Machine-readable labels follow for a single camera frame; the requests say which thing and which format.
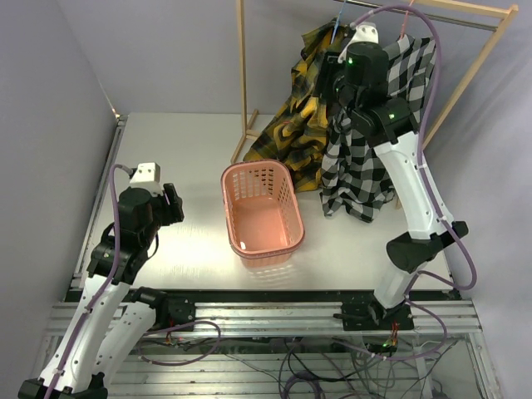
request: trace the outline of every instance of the plastic basket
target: plastic basket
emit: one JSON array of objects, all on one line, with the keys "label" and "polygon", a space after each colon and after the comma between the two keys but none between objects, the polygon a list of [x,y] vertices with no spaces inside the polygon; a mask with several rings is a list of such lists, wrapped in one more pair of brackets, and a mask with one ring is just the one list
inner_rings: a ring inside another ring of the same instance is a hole
[{"label": "plastic basket", "polygon": [[280,264],[305,235],[292,179],[276,160],[243,162],[222,175],[233,251],[246,266]]}]

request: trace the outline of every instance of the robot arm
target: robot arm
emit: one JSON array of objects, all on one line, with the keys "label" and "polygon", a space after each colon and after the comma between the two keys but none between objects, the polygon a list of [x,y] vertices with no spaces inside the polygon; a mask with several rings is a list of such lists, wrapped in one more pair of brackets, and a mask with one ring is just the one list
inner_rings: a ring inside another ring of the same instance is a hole
[{"label": "robot arm", "polygon": [[[92,251],[89,277],[61,345],[41,376],[22,384],[19,398],[107,398],[105,386],[131,349],[154,324],[168,318],[165,294],[140,288],[122,319],[106,336],[116,309],[148,259],[148,248],[160,227],[181,222],[184,218],[182,201],[174,186],[160,186],[160,167],[155,163],[140,164],[134,171],[130,186],[120,195],[118,210],[120,253],[115,254],[110,225]],[[109,276],[115,256],[120,258],[112,283],[91,311],[86,310]],[[77,338],[72,347],[67,347],[72,336]],[[65,353],[69,353],[66,364],[59,369]],[[54,385],[51,395],[47,394],[50,385]]]},{"label": "robot arm", "polygon": [[[349,111],[352,125],[364,135],[386,167],[405,210],[408,226],[404,234],[387,244],[392,263],[375,289],[376,301],[370,306],[378,322],[403,304],[416,272],[454,243],[442,219],[459,238],[468,233],[468,228],[465,222],[455,221],[445,207],[425,159],[418,165],[417,122],[405,99],[387,95],[386,52],[374,41],[353,42],[344,51],[349,62],[343,63],[342,77],[336,79],[333,91]],[[428,183],[421,176],[421,168]],[[427,185],[435,195],[443,218],[438,217]]]}]

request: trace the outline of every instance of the black and white plaid shirt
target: black and white plaid shirt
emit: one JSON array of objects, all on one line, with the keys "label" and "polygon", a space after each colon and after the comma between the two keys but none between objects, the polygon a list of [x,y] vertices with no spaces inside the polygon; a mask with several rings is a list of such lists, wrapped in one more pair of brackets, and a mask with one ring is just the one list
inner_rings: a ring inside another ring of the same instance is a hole
[{"label": "black and white plaid shirt", "polygon": [[[388,95],[407,99],[419,122],[434,69],[434,40],[405,35],[384,50],[390,59]],[[349,214],[373,221],[382,204],[393,198],[392,180],[384,165],[351,127],[345,109],[329,121],[328,139],[322,162],[323,213],[329,216],[344,204]]]}]

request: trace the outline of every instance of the cable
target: cable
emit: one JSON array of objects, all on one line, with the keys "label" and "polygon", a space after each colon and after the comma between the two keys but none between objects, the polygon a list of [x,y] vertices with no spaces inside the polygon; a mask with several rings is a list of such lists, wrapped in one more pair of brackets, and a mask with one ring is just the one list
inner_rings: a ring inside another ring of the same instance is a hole
[{"label": "cable", "polygon": [[198,321],[191,322],[191,323],[181,324],[175,327],[165,328],[163,330],[149,331],[146,334],[144,334],[144,337],[149,337],[150,335],[156,335],[156,334],[172,333],[173,331],[179,331],[179,330],[182,330],[183,328],[197,326],[198,324],[209,324],[210,326],[216,328],[216,331],[218,332],[218,338],[216,339],[216,342],[203,355],[198,356],[196,359],[187,360],[186,362],[158,362],[156,360],[151,360],[142,354],[142,342],[140,342],[139,346],[137,347],[138,352],[139,352],[139,359],[144,362],[148,362],[150,364],[155,364],[157,366],[169,366],[169,367],[186,366],[188,364],[196,363],[202,359],[205,359],[208,355],[210,355],[211,353],[216,351],[216,349],[218,349],[219,343],[222,340],[222,330],[220,330],[218,324],[210,322],[208,320],[198,320]]},{"label": "cable", "polygon": [[446,230],[449,233],[449,235],[456,241],[456,244],[459,246],[459,248],[461,249],[462,253],[464,254],[465,259],[467,260],[467,263],[469,264],[470,270],[471,270],[471,282],[468,285],[463,286],[463,287],[460,286],[460,285],[454,284],[451,281],[445,280],[444,278],[441,278],[440,276],[438,276],[438,275],[436,275],[434,273],[425,272],[425,271],[419,271],[419,272],[417,272],[416,276],[414,276],[414,278],[412,279],[412,281],[410,282],[410,284],[406,288],[406,290],[405,290],[405,303],[410,305],[411,307],[418,308],[421,311],[423,311],[423,312],[425,312],[427,314],[430,314],[441,325],[441,328],[443,329],[443,338],[441,339],[441,342],[436,347],[432,348],[431,350],[429,350],[427,352],[424,352],[424,353],[419,353],[419,354],[416,354],[416,355],[413,355],[413,356],[410,356],[410,357],[394,357],[393,359],[391,359],[391,358],[389,359],[388,357],[382,357],[380,355],[376,355],[375,353],[370,353],[368,350],[366,350],[364,348],[355,347],[355,346],[353,346],[351,344],[347,344],[347,343],[344,343],[344,342],[338,342],[338,343],[341,343],[342,345],[344,345],[346,347],[349,347],[351,349],[354,349],[356,351],[369,354],[372,357],[377,357],[377,358],[380,358],[382,360],[400,361],[400,360],[413,360],[413,359],[424,357],[424,356],[426,356],[428,354],[437,352],[438,349],[440,349],[441,347],[443,347],[445,345],[445,341],[446,341],[447,336],[448,336],[446,325],[443,323],[443,320],[440,317],[438,317],[435,313],[433,313],[429,309],[423,308],[423,307],[421,307],[419,305],[415,305],[408,298],[408,294],[411,291],[414,283],[417,281],[419,275],[421,273],[423,273],[423,274],[429,275],[429,276],[431,276],[433,278],[436,278],[439,281],[442,281],[443,283],[447,283],[450,286],[452,286],[453,288],[461,289],[461,290],[467,290],[467,289],[473,288],[476,285],[477,272],[476,272],[475,264],[473,263],[473,259],[471,258],[469,252],[467,251],[467,248],[461,242],[460,237],[458,237],[458,235],[455,233],[453,228],[447,223],[446,217],[443,214],[443,212],[442,212],[442,210],[440,208],[440,205],[438,204],[438,201],[436,200],[436,196],[434,194],[434,191],[431,188],[431,183],[428,180],[428,176],[426,174],[425,166],[424,166],[423,139],[425,137],[425,131],[426,131],[426,125],[427,125],[427,122],[428,122],[428,117],[431,114],[431,109],[432,109],[432,106],[434,104],[434,100],[436,98],[436,93],[438,91],[438,86],[440,84],[440,76],[441,76],[441,41],[440,41],[440,37],[438,35],[438,32],[436,31],[436,28],[432,24],[431,20],[423,12],[417,10],[416,8],[414,8],[412,6],[406,6],[406,5],[402,5],[402,4],[391,5],[391,6],[383,6],[383,7],[377,8],[375,10],[371,10],[370,12],[367,12],[366,14],[364,14],[360,18],[358,18],[355,22],[353,22],[351,24],[351,26],[356,28],[362,22],[366,21],[369,17],[372,17],[373,15],[378,14],[379,12],[384,12],[384,11],[388,11],[388,10],[391,10],[391,9],[399,9],[399,10],[404,10],[404,11],[408,11],[408,12],[411,12],[413,14],[416,14],[427,25],[427,27],[429,28],[429,30],[432,33],[432,36],[434,37],[434,41],[435,41],[436,49],[437,49],[437,51],[436,51],[436,62],[435,62],[435,65],[434,65],[434,80],[433,80],[433,83],[432,83],[433,87],[432,87],[432,90],[431,90],[431,94],[430,94],[428,102],[426,104],[426,110],[425,110],[425,113],[423,114],[423,118],[421,120],[420,130],[418,132],[419,142],[418,142],[418,146],[417,146],[417,164],[418,164],[417,167],[418,167],[418,169],[420,171],[420,176],[421,176],[421,179],[423,180],[423,185],[425,186],[426,192],[427,192],[427,194],[428,194],[428,196],[429,196],[429,198],[430,198],[430,200],[432,202],[432,205],[433,205],[433,207],[434,207],[434,209],[436,211],[436,214],[437,214],[439,220],[442,222],[442,224],[446,228]]},{"label": "cable", "polygon": [[340,370],[340,367],[338,367],[336,365],[336,363],[333,362],[333,360],[329,356],[327,356],[325,353],[322,353],[322,356],[325,357],[328,360],[328,362],[332,364],[334,369],[340,375],[340,378],[342,378],[346,382],[347,387],[350,388],[353,392],[357,393],[357,390],[355,389],[355,387],[350,383],[350,381],[347,379],[347,377],[343,375],[342,370]]},{"label": "cable", "polygon": [[389,361],[389,362],[400,362],[401,360],[405,360],[405,361],[406,360],[415,360],[415,359],[426,357],[427,355],[430,355],[432,353],[437,352],[439,349],[441,349],[445,345],[446,339],[448,337],[447,327],[446,327],[445,323],[443,322],[443,320],[437,314],[435,314],[434,312],[432,312],[431,310],[429,310],[427,308],[424,308],[422,306],[416,305],[410,299],[406,299],[405,303],[410,305],[411,307],[418,308],[422,312],[425,312],[425,313],[429,314],[430,316],[432,316],[441,325],[441,329],[443,330],[443,338],[441,339],[441,342],[438,345],[436,345],[432,349],[429,349],[426,352],[418,353],[416,355],[403,356],[403,357],[395,357],[395,356],[394,357],[386,357],[386,356],[378,355],[378,354],[373,353],[373,352],[369,352],[366,348],[356,347],[356,346],[352,345],[351,343],[344,342],[344,341],[336,339],[336,338],[334,338],[333,341],[336,342],[336,343],[339,343],[340,345],[343,345],[344,347],[348,347],[349,349],[355,350],[355,351],[360,352],[360,353],[365,353],[365,354],[367,354],[368,356],[370,356],[372,358],[376,358],[376,359],[383,360],[383,361]]},{"label": "cable", "polygon": [[157,251],[159,250],[159,233],[157,233],[155,235],[155,251],[153,251],[153,254],[150,255],[150,257],[146,260],[146,262],[148,260],[150,260],[151,258],[153,258],[155,256],[155,254],[157,254]]},{"label": "cable", "polygon": [[225,356],[229,357],[230,359],[233,359],[233,360],[236,360],[238,362],[241,362],[243,364],[245,364],[246,366],[248,366],[249,368],[255,370],[256,372],[262,372],[263,374],[269,376],[269,377],[272,377],[278,384],[281,383],[281,381],[274,375],[274,374],[270,374],[269,372],[267,372],[266,370],[261,370],[260,368],[258,367],[255,367],[253,366],[252,364],[250,363],[247,363],[244,359],[238,359],[237,357],[234,357],[234,356],[231,356],[231,355],[228,355],[227,353],[225,353]]},{"label": "cable", "polygon": [[289,349],[288,348],[288,345],[287,343],[284,343],[284,345],[286,346],[287,350],[288,350],[288,357],[287,357],[287,361],[288,361],[288,369],[290,370],[290,372],[292,373],[292,375],[296,375],[298,374],[297,372],[295,372],[293,369],[292,369],[292,365],[290,364],[290,357],[291,356],[294,356],[296,358],[296,360],[299,362],[299,364],[301,364],[301,366],[305,369],[305,372],[307,372],[307,374],[305,374],[305,376],[310,376],[310,377],[300,377],[300,378],[307,378],[308,381],[322,381],[322,382],[340,382],[340,381],[346,381],[346,379],[348,379],[349,377],[353,376],[355,374],[355,372],[352,372],[352,373],[349,373],[347,375],[343,375],[342,374],[342,378],[330,378],[330,377],[320,377],[319,375],[317,375],[315,372],[311,371],[307,365],[305,363],[303,363],[303,361],[298,357],[298,355],[294,352],[294,349],[295,347],[293,347],[292,349]]},{"label": "cable", "polygon": [[419,11],[418,9],[412,7],[412,6],[407,6],[407,5],[403,5],[403,4],[398,4],[398,5],[391,5],[391,6],[382,6],[382,7],[379,7],[375,10],[371,10],[370,12],[367,12],[366,14],[362,15],[361,17],[359,17],[355,22],[353,22],[351,24],[351,26],[358,26],[360,25],[362,22],[366,21],[369,17],[372,17],[373,15],[375,14],[378,14],[379,12],[383,12],[383,11],[388,11],[388,10],[392,10],[392,9],[396,9],[396,10],[403,10],[403,11],[408,11],[408,12],[411,12],[413,14],[415,14],[416,16],[418,16],[426,25],[427,27],[429,28],[429,30],[431,31],[432,33],[432,36],[434,37],[434,41],[435,41],[435,44],[436,44],[436,62],[435,62],[435,65],[434,65],[434,80],[433,80],[433,83],[432,83],[432,90],[431,90],[431,94],[429,95],[429,99],[426,103],[426,108],[425,108],[425,113],[423,114],[423,118],[421,119],[421,125],[420,125],[420,129],[419,129],[419,132],[418,132],[418,139],[419,139],[419,142],[418,142],[418,146],[417,146],[417,154],[416,154],[416,157],[417,157],[417,168],[419,169],[420,171],[420,176],[421,176],[421,179],[423,180],[423,185],[425,186],[425,190],[429,196],[429,199],[432,203],[432,206],[434,207],[434,210],[436,211],[436,215],[438,216],[439,220],[441,221],[441,223],[443,224],[443,226],[446,228],[447,232],[449,233],[449,235],[455,240],[456,244],[458,245],[458,247],[460,248],[461,252],[463,253],[464,257],[465,257],[465,260],[467,261],[468,265],[469,265],[469,268],[470,268],[470,271],[471,271],[471,281],[469,284],[465,285],[465,286],[460,286],[458,284],[455,284],[449,280],[446,280],[445,278],[442,278],[440,276],[438,276],[437,274],[434,274],[432,272],[427,272],[427,271],[424,271],[424,270],[421,270],[421,271],[418,271],[416,276],[412,279],[411,283],[409,284],[408,288],[406,289],[405,291],[405,295],[407,295],[409,292],[410,292],[410,289],[412,288],[412,286],[414,285],[414,283],[417,281],[417,278],[419,276],[419,274],[426,274],[428,276],[431,276],[445,284],[448,284],[450,285],[451,287],[455,288],[455,289],[458,289],[458,290],[468,290],[468,289],[472,289],[473,287],[475,287],[476,285],[476,281],[477,281],[477,271],[476,271],[476,266],[475,266],[475,263],[473,262],[473,258],[470,256],[469,254],[469,251],[467,250],[466,246],[462,243],[460,237],[458,237],[458,235],[455,233],[455,230],[453,230],[453,228],[451,227],[451,225],[449,223],[447,223],[446,221],[446,217],[445,215],[443,214],[443,211],[441,210],[440,208],[440,204],[438,203],[438,200],[436,199],[436,195],[434,194],[434,191],[432,190],[432,187],[431,187],[431,183],[428,179],[428,176],[426,174],[426,171],[425,171],[425,161],[424,161],[424,156],[423,156],[423,140],[425,138],[425,132],[426,132],[426,125],[428,124],[428,119],[429,119],[429,115],[431,114],[431,110],[432,110],[432,107],[434,105],[434,100],[436,99],[436,93],[438,92],[438,88],[439,88],[439,85],[440,85],[440,77],[441,77],[441,64],[442,64],[442,56],[441,56],[441,40],[440,40],[440,36],[438,35],[438,32],[436,31],[436,28],[434,27],[434,24],[432,23],[432,21],[421,11]]},{"label": "cable", "polygon": [[418,382],[421,382],[423,381],[423,386],[421,387],[421,394],[423,393],[423,389],[425,389],[425,382],[426,382],[426,379],[432,374],[432,372],[434,371],[434,367],[436,367],[436,364],[438,364],[438,362],[444,357],[444,355],[446,353],[448,353],[459,341],[454,341],[451,345],[449,345],[449,347],[447,347],[447,349],[445,351],[443,351],[442,354],[440,354],[440,356],[436,359],[436,361],[434,362],[434,364],[432,365],[431,369],[426,373],[426,375],[424,377],[421,377],[421,378],[418,378],[417,380],[414,381],[414,383],[412,385],[410,385],[410,387],[401,395],[401,397],[399,399],[403,399],[403,397],[405,397],[405,395],[418,383]]},{"label": "cable", "polygon": [[[115,170],[116,169],[122,169],[128,175],[131,175],[133,173],[132,169],[128,168],[127,166],[120,165],[120,164],[114,164],[109,170],[109,188],[111,189],[111,205],[113,209],[113,219],[114,219],[114,226],[115,226],[115,255],[120,253],[120,218],[118,217],[118,199],[116,198],[116,187],[115,187]],[[89,301],[89,303],[85,306],[86,312],[81,314],[76,325],[74,326],[72,330],[72,334],[70,338],[68,339],[68,342],[66,343],[65,351],[63,352],[61,359],[59,360],[59,363],[57,364],[57,372],[56,374],[54,374],[52,380],[50,381],[50,385],[48,386],[43,399],[50,399],[50,396],[52,395],[52,392],[56,388],[57,383],[59,382],[59,378],[61,377],[60,371],[63,370],[65,365],[67,364],[68,357],[70,356],[72,349],[74,348],[74,344],[76,343],[76,340],[80,335],[81,329],[83,328],[85,321],[88,319],[89,315],[91,314],[91,311],[94,308],[94,305],[98,302],[101,295],[106,291],[109,284],[111,284],[112,279],[115,277],[116,270],[118,269],[119,260],[120,260],[120,257],[118,256],[113,257],[113,264],[111,266],[111,271],[109,272],[109,275],[107,276],[106,281],[101,285],[101,287],[96,291],[96,293],[94,294],[92,299]]]},{"label": "cable", "polygon": [[299,382],[306,382],[308,385],[310,385],[310,387],[314,391],[314,399],[323,399],[325,397],[323,389],[320,387],[319,382],[308,380],[307,372],[298,372],[296,375],[291,376],[286,382],[283,393],[281,394],[281,398],[288,398],[288,393],[290,392],[290,389],[292,389],[292,387]]},{"label": "cable", "polygon": [[340,12],[338,13],[338,17],[336,18],[336,22],[334,23],[334,30],[332,31],[331,43],[330,44],[333,44],[334,38],[336,37],[336,31],[338,30],[338,26],[340,25],[340,18],[341,18],[342,13],[343,13],[343,8],[346,7],[346,2],[347,2],[347,0],[343,0],[342,7],[340,8]]}]

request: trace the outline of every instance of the white wall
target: white wall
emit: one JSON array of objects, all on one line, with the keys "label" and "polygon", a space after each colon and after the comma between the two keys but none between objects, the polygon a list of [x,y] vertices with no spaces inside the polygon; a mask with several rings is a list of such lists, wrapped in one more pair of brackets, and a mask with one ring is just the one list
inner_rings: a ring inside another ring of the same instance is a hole
[{"label": "white wall", "polygon": [[[514,25],[427,151],[447,204],[470,226],[465,242],[480,276],[471,295],[508,399],[532,392],[531,6],[521,2]],[[448,259],[468,282],[456,248]]]},{"label": "white wall", "polygon": [[[240,111],[234,0],[58,2],[119,113]],[[332,0],[246,0],[244,4],[249,107],[275,113],[290,93],[290,68],[303,48],[301,34],[330,21],[341,4]],[[343,21],[367,10],[346,6]],[[375,21],[384,44],[398,37],[402,16],[381,14]],[[446,59],[455,60],[446,63],[446,78],[456,82],[474,59],[470,53],[478,53],[489,33],[440,22],[436,27],[444,38]],[[411,18],[408,32],[428,31]],[[438,108],[452,88],[444,88]]]},{"label": "white wall", "polygon": [[0,391],[29,377],[115,124],[55,0],[0,2]]}]

